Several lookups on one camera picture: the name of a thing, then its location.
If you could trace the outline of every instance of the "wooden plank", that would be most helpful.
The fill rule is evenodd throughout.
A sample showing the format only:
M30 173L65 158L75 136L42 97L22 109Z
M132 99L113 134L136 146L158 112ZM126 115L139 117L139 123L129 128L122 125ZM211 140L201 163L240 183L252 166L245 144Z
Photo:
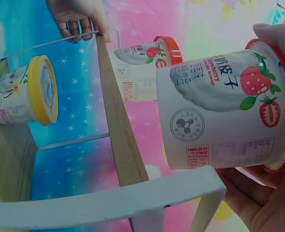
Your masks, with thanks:
M9 72L8 61L2 60L0 76ZM27 124L0 125L0 202L30 200L36 151L37 145Z
M105 112L120 186L149 180L115 78L105 40L97 36Z

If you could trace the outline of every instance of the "nutrition facts label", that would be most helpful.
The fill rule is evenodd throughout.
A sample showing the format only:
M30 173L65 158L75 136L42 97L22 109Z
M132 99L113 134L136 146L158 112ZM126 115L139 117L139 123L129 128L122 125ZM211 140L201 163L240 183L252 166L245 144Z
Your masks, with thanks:
M267 161L272 152L274 138L213 144L212 162L239 166Z
M123 98L124 102L134 101L134 82L133 81L123 81Z

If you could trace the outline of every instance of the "yogurt cup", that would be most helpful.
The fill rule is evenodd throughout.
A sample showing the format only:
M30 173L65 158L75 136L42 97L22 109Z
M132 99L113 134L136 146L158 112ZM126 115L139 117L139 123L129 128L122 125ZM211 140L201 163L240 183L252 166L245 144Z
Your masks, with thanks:
M52 64L45 55L0 77L0 124L55 123L58 95Z
M157 100L156 70L182 62L174 39L157 36L152 43L110 53L111 64L125 103Z
M285 169L285 56L278 48L252 40L243 51L158 70L157 93L171 169Z

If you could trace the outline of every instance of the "wire handle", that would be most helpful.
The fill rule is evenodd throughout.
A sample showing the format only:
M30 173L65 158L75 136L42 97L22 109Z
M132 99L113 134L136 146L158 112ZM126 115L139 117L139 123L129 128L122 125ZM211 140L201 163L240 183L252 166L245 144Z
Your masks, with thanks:
M120 32L117 29L113 29L112 31L116 31L116 33L117 33L118 48L120 49L121 48ZM92 31L92 32L86 32L86 33L79 34L79 35L73 35L73 36L70 36L70 37L61 38L61 39L58 39L58 40L53 40L53 41L50 41L50 42L47 42L47 43L44 43L44 44L42 43L42 44L39 44L39 45L35 45L33 47L29 47L29 48L23 49L21 51L14 52L12 54L6 55L6 56L0 58L0 61L3 60L3 59L6 59L6 58L12 57L12 56L16 56L16 55L21 54L23 52L27 52L27 51L33 50L33 49L38 48L38 47L46 46L46 45L49 45L49 44L54 44L54 43L57 43L57 42L68 40L68 39L73 39L73 38L78 37L78 36L93 35L93 34L99 34L99 31L95 30L95 31Z

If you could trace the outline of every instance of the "product label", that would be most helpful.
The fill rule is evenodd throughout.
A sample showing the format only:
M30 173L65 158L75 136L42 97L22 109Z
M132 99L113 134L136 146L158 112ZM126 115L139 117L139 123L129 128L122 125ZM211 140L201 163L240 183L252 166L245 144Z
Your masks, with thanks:
M40 83L42 88L42 97L46 106L46 109L52 117L55 112L55 92L52 82L50 70L47 68L47 64L44 61L41 65Z
M209 164L208 145L187 146L186 154L189 169L199 168Z
M124 102L157 100L156 70L171 65L164 44L153 42L110 53Z
M0 123L36 121L28 94L28 66L0 77Z
M188 148L201 144L215 168L268 163L285 154L285 73L266 44L161 69L157 89L170 167L206 165L201 157L189 160ZM273 145L254 149L251 141Z

